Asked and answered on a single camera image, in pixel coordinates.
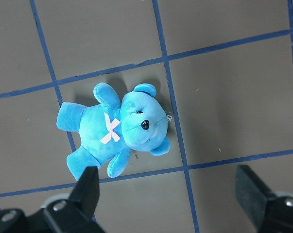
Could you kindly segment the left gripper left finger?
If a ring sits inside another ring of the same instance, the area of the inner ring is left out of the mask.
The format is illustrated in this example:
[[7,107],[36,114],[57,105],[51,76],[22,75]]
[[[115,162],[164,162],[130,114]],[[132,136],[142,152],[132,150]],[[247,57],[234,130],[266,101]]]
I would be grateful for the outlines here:
[[100,197],[96,166],[87,167],[66,199],[25,216],[18,208],[0,211],[0,233],[103,233],[92,220]]

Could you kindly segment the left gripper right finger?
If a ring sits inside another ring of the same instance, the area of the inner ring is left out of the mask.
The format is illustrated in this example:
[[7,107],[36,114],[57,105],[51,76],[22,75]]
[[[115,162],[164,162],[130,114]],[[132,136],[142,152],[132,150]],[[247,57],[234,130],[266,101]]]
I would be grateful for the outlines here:
[[235,197],[258,233],[293,233],[293,194],[271,190],[248,165],[238,165]]

